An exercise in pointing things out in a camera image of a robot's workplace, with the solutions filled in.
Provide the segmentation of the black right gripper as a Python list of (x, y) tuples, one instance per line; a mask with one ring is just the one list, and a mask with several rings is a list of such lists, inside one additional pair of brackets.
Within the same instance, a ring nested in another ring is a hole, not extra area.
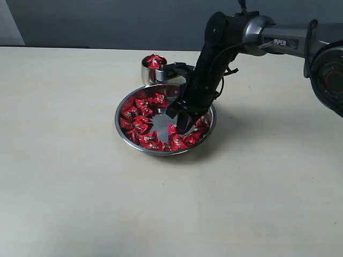
[(200, 118), (197, 112), (210, 107), (227, 65), (243, 50), (245, 27), (257, 16), (258, 11), (251, 11), (233, 16), (216, 12), (210, 17), (196, 66), (183, 92), (166, 109), (168, 117), (177, 117), (178, 134), (187, 133)]

